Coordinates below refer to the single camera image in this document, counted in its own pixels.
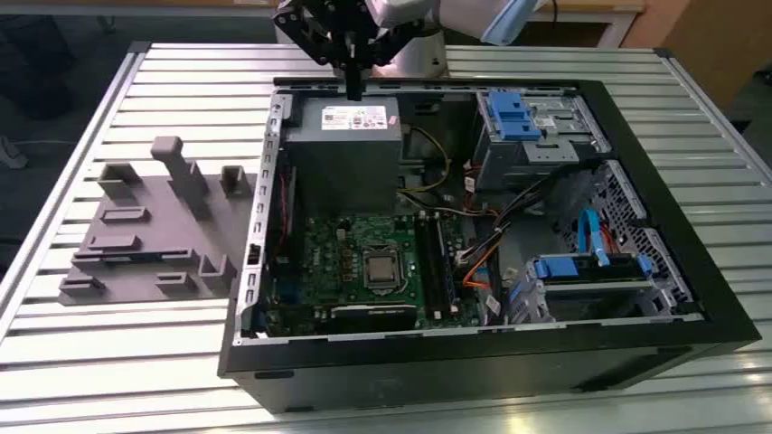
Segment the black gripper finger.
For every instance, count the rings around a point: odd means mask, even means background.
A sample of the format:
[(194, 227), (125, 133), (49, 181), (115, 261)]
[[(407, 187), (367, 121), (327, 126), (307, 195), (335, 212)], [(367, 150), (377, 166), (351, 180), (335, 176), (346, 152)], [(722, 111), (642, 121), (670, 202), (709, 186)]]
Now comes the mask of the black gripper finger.
[(319, 65), (330, 65), (345, 82), (346, 98), (355, 99), (355, 71), (349, 68), (345, 35), (322, 33), (305, 19), (301, 6), (279, 6), (271, 17), (278, 30)]
[(361, 95), (365, 90), (365, 71), (373, 66), (385, 66), (417, 33), (417, 30), (387, 30), (371, 41), (369, 41), (363, 33), (355, 34), (354, 100), (361, 100)]

